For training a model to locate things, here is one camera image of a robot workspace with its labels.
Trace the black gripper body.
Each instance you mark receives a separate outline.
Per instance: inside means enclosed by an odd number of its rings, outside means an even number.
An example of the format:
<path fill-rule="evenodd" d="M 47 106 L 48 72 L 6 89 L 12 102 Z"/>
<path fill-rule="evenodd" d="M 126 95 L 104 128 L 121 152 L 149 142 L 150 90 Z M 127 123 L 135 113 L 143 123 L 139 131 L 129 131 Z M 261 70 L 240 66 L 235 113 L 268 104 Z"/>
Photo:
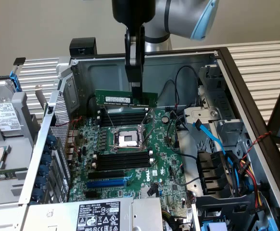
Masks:
<path fill-rule="evenodd" d="M 139 27 L 155 16 L 154 0 L 112 0 L 114 19 L 126 27 Z"/>

